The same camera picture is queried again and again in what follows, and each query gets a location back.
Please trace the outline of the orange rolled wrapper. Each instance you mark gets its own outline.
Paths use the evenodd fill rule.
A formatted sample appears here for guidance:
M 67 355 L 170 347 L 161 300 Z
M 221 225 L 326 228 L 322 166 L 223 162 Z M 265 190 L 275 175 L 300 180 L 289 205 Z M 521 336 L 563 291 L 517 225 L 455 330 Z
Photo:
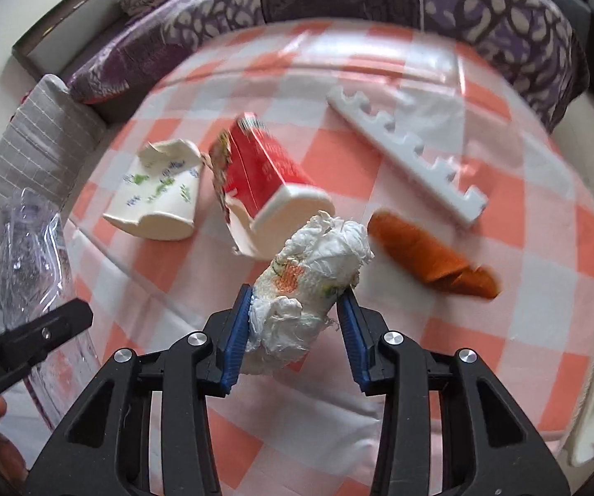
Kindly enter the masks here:
M 398 267 L 428 289 L 483 300 L 493 300 L 500 294 L 500 282 L 490 269 L 474 265 L 390 210 L 374 212 L 366 229 Z

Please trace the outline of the white tissue wad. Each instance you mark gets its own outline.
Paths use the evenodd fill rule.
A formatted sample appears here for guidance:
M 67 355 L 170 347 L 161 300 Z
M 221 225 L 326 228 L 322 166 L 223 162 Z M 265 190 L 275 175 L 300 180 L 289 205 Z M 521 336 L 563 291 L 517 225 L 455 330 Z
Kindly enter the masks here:
M 241 366 L 260 375 L 301 360 L 330 324 L 338 296 L 373 259 L 366 227 L 319 212 L 288 238 L 253 284 Z

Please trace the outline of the white floral paper cup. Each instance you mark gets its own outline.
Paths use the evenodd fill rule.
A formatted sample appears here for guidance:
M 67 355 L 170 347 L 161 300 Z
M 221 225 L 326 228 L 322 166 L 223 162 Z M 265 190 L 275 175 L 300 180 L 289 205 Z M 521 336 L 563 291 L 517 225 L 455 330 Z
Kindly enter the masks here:
M 146 145 L 132 161 L 103 214 L 117 229 L 154 241 L 191 237 L 202 153 L 182 139 Z

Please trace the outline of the dark bed headboard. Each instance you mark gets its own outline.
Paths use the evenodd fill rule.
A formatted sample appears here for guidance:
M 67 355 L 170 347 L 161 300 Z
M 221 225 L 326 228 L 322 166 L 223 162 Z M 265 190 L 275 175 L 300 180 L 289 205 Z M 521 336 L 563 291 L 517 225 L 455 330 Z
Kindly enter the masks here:
M 36 81 L 53 74 L 68 82 L 127 19 L 117 0 L 62 0 L 14 43 L 12 56 Z

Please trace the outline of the white notched foam strip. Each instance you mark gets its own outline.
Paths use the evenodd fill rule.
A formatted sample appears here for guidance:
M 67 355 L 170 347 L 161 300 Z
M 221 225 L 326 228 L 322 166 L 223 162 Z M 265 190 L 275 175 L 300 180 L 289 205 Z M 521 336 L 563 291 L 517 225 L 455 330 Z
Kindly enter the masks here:
M 460 166 L 452 159 L 424 158 L 425 142 L 412 131 L 399 129 L 396 119 L 385 110 L 370 112 L 371 103 L 363 92 L 344 93 L 335 86 L 326 95 L 328 105 L 352 128 L 401 167 L 424 188 L 456 221 L 471 227 L 488 206 L 489 198 L 477 186 L 466 191 L 456 186 Z

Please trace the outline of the purple patterned bed quilt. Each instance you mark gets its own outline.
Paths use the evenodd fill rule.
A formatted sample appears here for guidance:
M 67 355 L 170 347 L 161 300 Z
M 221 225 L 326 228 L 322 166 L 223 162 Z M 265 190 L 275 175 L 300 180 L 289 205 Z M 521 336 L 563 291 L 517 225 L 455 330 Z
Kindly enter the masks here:
M 308 18 L 370 20 L 461 41 L 547 130 L 589 86 L 584 49 L 552 0 L 160 0 L 70 76 L 69 92 L 81 103 L 104 102 L 156 84 L 225 33 Z

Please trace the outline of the grey checkered cloth cover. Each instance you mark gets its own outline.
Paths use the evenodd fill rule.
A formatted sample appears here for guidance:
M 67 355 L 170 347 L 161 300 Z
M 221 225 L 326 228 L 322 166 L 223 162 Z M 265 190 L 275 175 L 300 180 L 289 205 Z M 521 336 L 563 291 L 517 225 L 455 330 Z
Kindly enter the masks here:
M 24 188 L 63 207 L 105 133 L 104 121 L 76 102 L 58 76 L 42 76 L 0 140 L 0 208 Z

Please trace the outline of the orange white checkered tablecloth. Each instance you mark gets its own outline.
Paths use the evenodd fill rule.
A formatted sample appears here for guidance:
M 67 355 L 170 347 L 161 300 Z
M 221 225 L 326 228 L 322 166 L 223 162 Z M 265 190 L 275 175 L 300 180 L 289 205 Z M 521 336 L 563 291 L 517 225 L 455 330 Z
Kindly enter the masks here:
M 472 229 L 443 208 L 327 104 L 335 86 L 423 140 L 428 159 L 456 161 L 461 187 L 489 204 Z M 530 107 L 473 49 L 370 22 L 307 20 L 230 33 L 165 77 L 105 150 L 66 225 L 78 294 L 94 311 L 100 358 L 160 351 L 229 307 L 260 262 L 239 255 L 209 178 L 195 232 L 142 240 L 104 217 L 138 151 L 186 139 L 207 149 L 253 112 L 338 215 L 366 222 L 387 208 L 497 275 L 492 301 L 428 290 L 383 255 L 357 299 L 431 351 L 475 350 L 552 449 L 574 419 L 594 357 L 594 198 Z

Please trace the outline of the clear crushed water bottle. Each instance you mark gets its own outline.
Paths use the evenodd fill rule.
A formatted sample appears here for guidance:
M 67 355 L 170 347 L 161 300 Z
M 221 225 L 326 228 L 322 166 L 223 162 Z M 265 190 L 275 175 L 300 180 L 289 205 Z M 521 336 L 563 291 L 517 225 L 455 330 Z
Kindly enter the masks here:
M 15 329 L 76 298 L 57 205 L 31 188 L 15 191 L 0 209 L 0 303 Z M 50 429 L 100 368 L 89 333 L 48 354 L 24 379 Z

